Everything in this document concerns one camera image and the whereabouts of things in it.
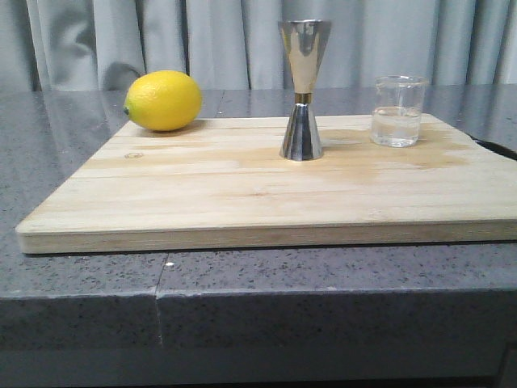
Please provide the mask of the wooden cutting board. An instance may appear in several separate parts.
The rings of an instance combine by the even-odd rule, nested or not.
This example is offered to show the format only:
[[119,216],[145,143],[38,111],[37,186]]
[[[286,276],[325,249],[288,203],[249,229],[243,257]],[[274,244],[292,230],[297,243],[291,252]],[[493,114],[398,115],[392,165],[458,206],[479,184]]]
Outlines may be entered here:
[[321,116],[324,154],[281,158],[283,117],[127,123],[16,229],[30,254],[513,240],[516,163],[424,115],[416,145]]

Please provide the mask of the steel double jigger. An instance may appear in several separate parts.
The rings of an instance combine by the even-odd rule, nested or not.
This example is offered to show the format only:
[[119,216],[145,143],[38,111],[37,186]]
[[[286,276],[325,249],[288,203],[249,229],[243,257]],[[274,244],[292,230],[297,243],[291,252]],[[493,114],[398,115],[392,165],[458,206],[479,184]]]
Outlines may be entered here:
[[323,19],[278,23],[294,87],[294,106],[280,155],[292,161],[322,156],[322,145],[312,109],[313,89],[330,36],[331,22]]

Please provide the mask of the grey curtain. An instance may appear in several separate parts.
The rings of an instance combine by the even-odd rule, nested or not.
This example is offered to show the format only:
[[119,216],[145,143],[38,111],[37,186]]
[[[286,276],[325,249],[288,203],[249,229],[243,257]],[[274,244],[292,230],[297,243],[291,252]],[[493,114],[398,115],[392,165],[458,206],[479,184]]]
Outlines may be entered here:
[[1,89],[123,90],[155,70],[207,90],[280,89],[278,23],[296,19],[332,23],[320,87],[516,80],[513,1],[4,1]]

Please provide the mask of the yellow lemon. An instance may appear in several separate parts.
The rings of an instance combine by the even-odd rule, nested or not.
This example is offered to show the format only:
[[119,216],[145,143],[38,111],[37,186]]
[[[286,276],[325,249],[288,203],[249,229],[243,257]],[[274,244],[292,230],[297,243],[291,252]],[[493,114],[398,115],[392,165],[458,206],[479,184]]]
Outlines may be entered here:
[[132,83],[124,113],[144,129],[171,131],[190,124],[199,114],[202,100],[193,78],[175,70],[159,70]]

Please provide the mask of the small glass beaker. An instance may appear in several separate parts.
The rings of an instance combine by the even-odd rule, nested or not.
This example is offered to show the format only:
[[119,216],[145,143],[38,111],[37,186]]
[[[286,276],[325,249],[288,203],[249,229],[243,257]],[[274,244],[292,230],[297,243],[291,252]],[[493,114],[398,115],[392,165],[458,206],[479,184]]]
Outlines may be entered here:
[[376,78],[375,107],[370,138],[381,146],[396,148],[416,144],[428,80],[389,75]]

